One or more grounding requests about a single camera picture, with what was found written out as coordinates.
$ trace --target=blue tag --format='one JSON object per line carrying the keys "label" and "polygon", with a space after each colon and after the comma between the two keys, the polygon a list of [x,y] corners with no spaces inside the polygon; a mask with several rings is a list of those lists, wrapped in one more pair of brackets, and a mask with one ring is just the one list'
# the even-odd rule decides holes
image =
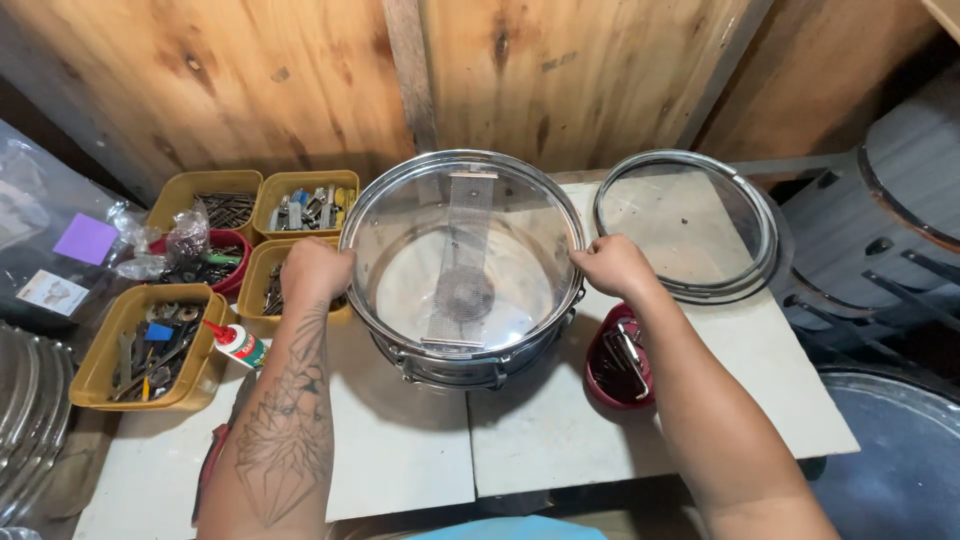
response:
{"label": "blue tag", "polygon": [[147,328],[147,334],[144,335],[143,338],[147,341],[168,341],[173,335],[174,329],[150,323],[150,327]]}

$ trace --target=hand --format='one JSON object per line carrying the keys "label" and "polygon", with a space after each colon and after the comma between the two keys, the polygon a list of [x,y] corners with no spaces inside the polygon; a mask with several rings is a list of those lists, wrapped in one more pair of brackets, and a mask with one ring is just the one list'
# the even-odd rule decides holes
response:
{"label": "hand", "polygon": [[570,254],[570,261],[587,276],[593,288],[626,300],[660,286],[657,273],[640,248],[623,234],[601,236],[583,251]]}
{"label": "hand", "polygon": [[280,289],[287,304],[329,302],[343,294],[353,279],[357,255],[351,249],[337,253],[323,240],[307,237],[294,244],[280,270]]}

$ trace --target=blue shirt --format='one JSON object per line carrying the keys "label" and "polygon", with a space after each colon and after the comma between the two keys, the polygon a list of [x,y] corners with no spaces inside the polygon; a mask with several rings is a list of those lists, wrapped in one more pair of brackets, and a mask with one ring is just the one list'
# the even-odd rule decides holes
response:
{"label": "blue shirt", "polygon": [[414,536],[417,540],[606,540],[597,529],[541,516],[493,518]]}

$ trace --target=yellow plastic bin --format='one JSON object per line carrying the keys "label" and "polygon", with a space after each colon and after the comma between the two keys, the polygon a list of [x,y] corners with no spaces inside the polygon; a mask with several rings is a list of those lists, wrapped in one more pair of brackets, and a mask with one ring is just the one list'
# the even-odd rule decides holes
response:
{"label": "yellow plastic bin", "polygon": [[[257,337],[273,337],[276,325],[280,323],[279,315],[264,315],[263,305],[267,299],[265,291],[270,283],[270,272],[274,266],[282,264],[299,238],[289,240],[267,240],[253,249],[250,262],[247,265],[247,274],[240,287],[240,296],[237,298],[237,311],[244,319],[244,328]],[[323,241],[336,249],[340,242],[339,236],[326,236]],[[330,312],[329,321],[335,323],[349,318],[349,307],[341,307]]]}
{"label": "yellow plastic bin", "polygon": [[267,231],[270,226],[270,214],[273,213],[284,195],[293,195],[297,189],[308,194],[318,187],[337,187],[356,190],[360,195],[360,178],[353,171],[319,171],[307,173],[276,173],[263,183],[260,196],[253,209],[253,228],[270,240],[286,240],[305,236],[339,236],[341,227],[320,229],[317,231]]}
{"label": "yellow plastic bin", "polygon": [[202,283],[139,285],[117,297],[104,325],[97,331],[84,363],[70,384],[70,403],[102,410],[200,410],[213,400],[229,358],[215,351],[213,331],[201,326],[187,351],[183,367],[170,390],[149,402],[112,402],[113,372],[120,352],[117,336],[134,335],[147,309],[157,302],[206,301],[204,320],[234,324],[238,317],[227,300]]}
{"label": "yellow plastic bin", "polygon": [[[173,230],[174,216],[193,207],[197,193],[250,193],[259,198],[263,175],[256,171],[201,171],[182,173],[170,179],[160,191],[154,209],[147,218],[148,227],[159,227],[164,234]],[[251,245],[259,243],[261,236],[253,230],[253,217],[247,223],[232,229],[242,234]]]}

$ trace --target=bottle label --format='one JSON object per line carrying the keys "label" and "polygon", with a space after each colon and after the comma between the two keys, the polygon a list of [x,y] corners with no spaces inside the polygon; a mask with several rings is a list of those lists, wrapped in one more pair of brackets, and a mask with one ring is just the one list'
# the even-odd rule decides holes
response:
{"label": "bottle label", "polygon": [[267,356],[267,346],[253,337],[253,334],[248,333],[247,340],[229,354],[253,369],[260,369],[263,367],[263,359]]}

